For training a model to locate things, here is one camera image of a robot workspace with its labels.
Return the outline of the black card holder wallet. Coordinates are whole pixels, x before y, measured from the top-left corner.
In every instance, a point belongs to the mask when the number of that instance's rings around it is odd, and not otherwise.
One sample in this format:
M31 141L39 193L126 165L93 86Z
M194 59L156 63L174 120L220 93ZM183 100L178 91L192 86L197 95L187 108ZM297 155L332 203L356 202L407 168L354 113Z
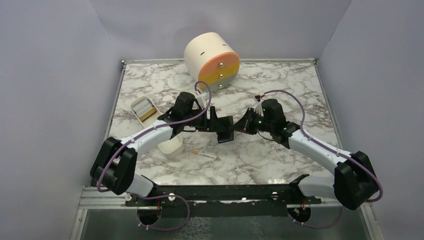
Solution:
M220 117L219 122L222 128L217 132L217 142L219 144L231 142L234 140L234 121L232 116Z

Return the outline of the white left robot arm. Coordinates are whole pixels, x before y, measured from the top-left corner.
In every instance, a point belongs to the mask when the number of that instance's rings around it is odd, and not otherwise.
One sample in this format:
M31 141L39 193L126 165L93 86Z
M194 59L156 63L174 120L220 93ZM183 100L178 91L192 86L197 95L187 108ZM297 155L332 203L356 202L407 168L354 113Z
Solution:
M175 138L186 126L198 132L216 133L218 143L230 142L234 139L233 125L232 116L218 117L214 106L209 103L201 106L195 95L181 92L174 105L152 125L121 140L107 138L94 161L90 176L97 182L99 192L135 194L144 205L152 205L157 200L155 183L135 174L138 155Z

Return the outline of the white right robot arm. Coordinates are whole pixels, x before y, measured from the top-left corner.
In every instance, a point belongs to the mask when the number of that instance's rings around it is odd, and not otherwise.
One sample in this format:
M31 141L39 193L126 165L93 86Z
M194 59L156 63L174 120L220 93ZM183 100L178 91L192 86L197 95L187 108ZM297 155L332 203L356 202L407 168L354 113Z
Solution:
M299 124L286 119L276 99L260 101L255 109L248 108L233 129L249 135L269 133L276 143L303 154L332 174L297 180L288 190L289 199L296 204L308 197L324 197L356 210L379 191L375 172L365 153L350 153L313 138Z

